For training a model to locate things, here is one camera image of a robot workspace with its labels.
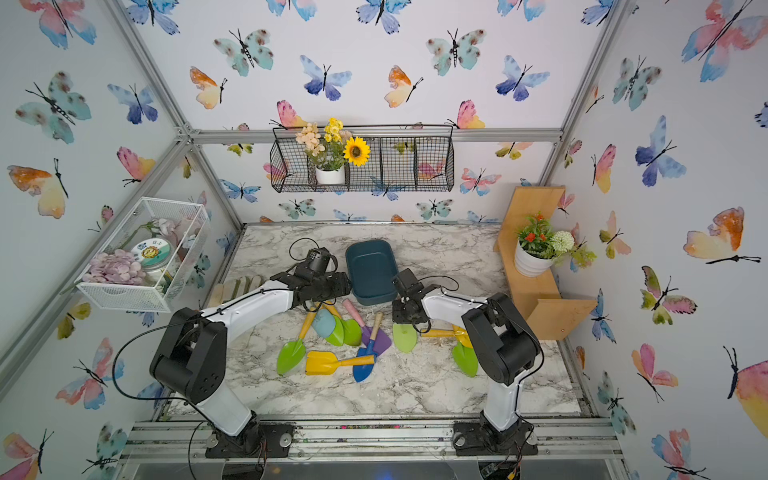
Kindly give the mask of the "green shovel wooden handle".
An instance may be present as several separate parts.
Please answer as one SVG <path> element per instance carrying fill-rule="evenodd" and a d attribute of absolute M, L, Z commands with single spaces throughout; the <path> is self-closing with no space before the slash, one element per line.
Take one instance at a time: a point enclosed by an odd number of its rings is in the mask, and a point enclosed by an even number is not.
<path fill-rule="evenodd" d="M 394 346 L 402 353 L 413 351 L 418 343 L 419 335 L 411 325 L 394 324 L 392 327 L 392 340 Z"/>

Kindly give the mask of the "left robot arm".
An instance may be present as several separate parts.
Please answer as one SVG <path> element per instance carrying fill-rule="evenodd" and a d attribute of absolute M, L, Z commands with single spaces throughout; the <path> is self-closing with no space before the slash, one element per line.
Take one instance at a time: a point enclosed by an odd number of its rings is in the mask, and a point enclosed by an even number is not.
<path fill-rule="evenodd" d="M 327 249 L 315 248 L 249 293 L 202 311 L 176 311 L 150 362 L 150 375 L 196 407 L 217 432 L 241 435 L 254 413 L 225 382 L 230 343 L 275 315 L 350 294 L 347 274 L 328 269 L 334 260 Z"/>

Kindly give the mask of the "green trowel yellow foam handle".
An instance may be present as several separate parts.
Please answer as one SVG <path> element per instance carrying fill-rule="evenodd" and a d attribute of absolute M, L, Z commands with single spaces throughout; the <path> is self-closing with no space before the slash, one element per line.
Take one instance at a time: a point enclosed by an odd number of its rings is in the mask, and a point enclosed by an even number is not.
<path fill-rule="evenodd" d="M 280 350 L 277 358 L 276 372 L 279 376 L 284 376 L 295 368 L 304 358 L 306 346 L 304 339 L 315 320 L 317 312 L 309 312 L 305 317 L 301 330 L 297 338 L 287 342 Z"/>

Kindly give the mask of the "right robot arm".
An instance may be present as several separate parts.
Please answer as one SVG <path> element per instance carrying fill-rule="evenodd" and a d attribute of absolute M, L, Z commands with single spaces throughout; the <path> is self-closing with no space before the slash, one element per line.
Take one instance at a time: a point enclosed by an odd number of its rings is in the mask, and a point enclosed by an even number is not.
<path fill-rule="evenodd" d="M 479 367 L 490 379 L 484 420 L 498 433 L 516 426 L 522 385 L 536 371 L 536 358 L 543 352 L 511 297 L 504 293 L 486 298 L 462 296 L 436 284 L 424 285 L 409 269 L 399 272 L 392 282 L 396 291 L 393 322 L 408 325 L 421 336 L 433 331 L 434 320 L 463 330 Z"/>

